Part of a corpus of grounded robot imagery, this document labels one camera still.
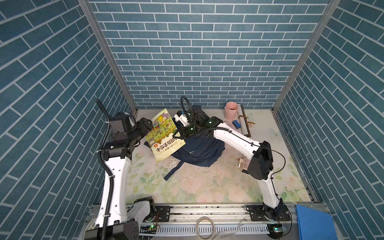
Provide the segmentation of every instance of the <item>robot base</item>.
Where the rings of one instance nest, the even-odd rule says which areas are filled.
[[[288,212],[288,208],[280,201],[276,208],[271,208],[265,204],[263,205],[248,205],[247,210],[250,213],[251,221],[278,221],[281,222],[290,221],[291,216]]]
[[[84,240],[100,239],[101,228],[85,232]],[[138,240],[139,223],[136,221],[107,226],[106,239],[108,240]]]

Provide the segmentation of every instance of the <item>navy blue backpack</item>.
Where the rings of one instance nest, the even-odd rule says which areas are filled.
[[[175,122],[175,119],[173,122],[176,127],[181,126],[181,123]],[[185,162],[200,167],[211,166],[225,149],[223,141],[208,135],[190,137],[184,141],[185,145],[171,155],[180,162],[164,177],[165,180],[168,180]]]

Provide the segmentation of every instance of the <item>wire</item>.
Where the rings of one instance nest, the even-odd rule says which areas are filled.
[[[153,238],[154,235],[157,233],[157,227],[158,227],[158,225],[159,225],[159,213],[156,214],[156,217],[155,217],[155,218],[156,218],[156,224],[155,224],[154,229],[149,230],[149,229],[151,229],[152,227],[140,227],[140,229],[146,231],[146,232],[143,232],[143,233],[153,233],[153,236],[140,236],[140,235],[139,235],[139,239],[140,239],[140,240],[149,240],[149,239]]]
[[[284,218],[285,228],[287,228],[287,221],[285,220],[285,217],[283,214],[280,214]]]
[[[291,226],[289,227],[289,231],[286,234],[282,235],[280,238],[282,238],[284,236],[287,236],[289,234],[289,232],[291,231],[291,229],[292,229],[292,214],[291,214],[291,211],[289,211],[289,208],[287,207],[287,205],[285,205],[285,203],[283,203],[283,204],[287,208],[287,210],[289,212],[289,215],[291,217]]]
[[[248,205],[248,206],[245,206],[245,210],[249,213],[256,213],[256,210],[254,209],[255,207],[253,205]]]
[[[106,117],[106,120],[108,122],[107,128],[106,128],[105,133],[103,135],[103,138],[101,140],[99,151],[98,151],[98,154],[97,154],[98,161],[99,161],[100,165],[104,168],[106,174],[108,174],[108,176],[109,176],[108,197],[107,197],[107,202],[106,202],[106,205],[105,205],[105,214],[104,214],[104,220],[103,220],[103,227],[101,228],[101,240],[105,240],[106,239],[106,234],[107,234],[108,217],[110,216],[110,212],[109,211],[111,209],[112,194],[113,194],[113,187],[114,187],[114,179],[113,179],[113,177],[111,177],[111,176],[113,176],[112,171],[105,164],[105,161],[103,160],[103,158],[101,156],[101,151],[104,148],[105,141],[107,140],[108,135],[109,135],[109,131],[111,130],[111,124],[109,123],[109,120],[110,120],[111,116],[108,115],[107,110],[105,109],[104,105],[101,103],[101,101],[98,98],[96,98],[96,103],[99,106],[100,110],[104,113],[104,115]]]

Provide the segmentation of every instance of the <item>brick wall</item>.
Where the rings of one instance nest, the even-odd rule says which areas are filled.
[[[128,106],[76,0],[0,1],[0,239],[77,239]]]
[[[342,0],[278,110],[345,239],[384,239],[383,13]]]
[[[139,108],[271,108],[329,0],[91,0]]]

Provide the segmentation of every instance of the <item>rubber band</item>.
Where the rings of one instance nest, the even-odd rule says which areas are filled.
[[[202,220],[208,220],[211,224],[212,224],[212,235],[210,235],[208,238],[204,238],[202,236],[200,236],[199,234],[199,223],[202,221]],[[214,222],[209,218],[209,217],[202,217],[200,218],[197,223],[196,223],[196,235],[200,238],[200,239],[203,239],[203,240],[208,240],[208,239],[211,239],[214,235],[215,235],[215,224]]]

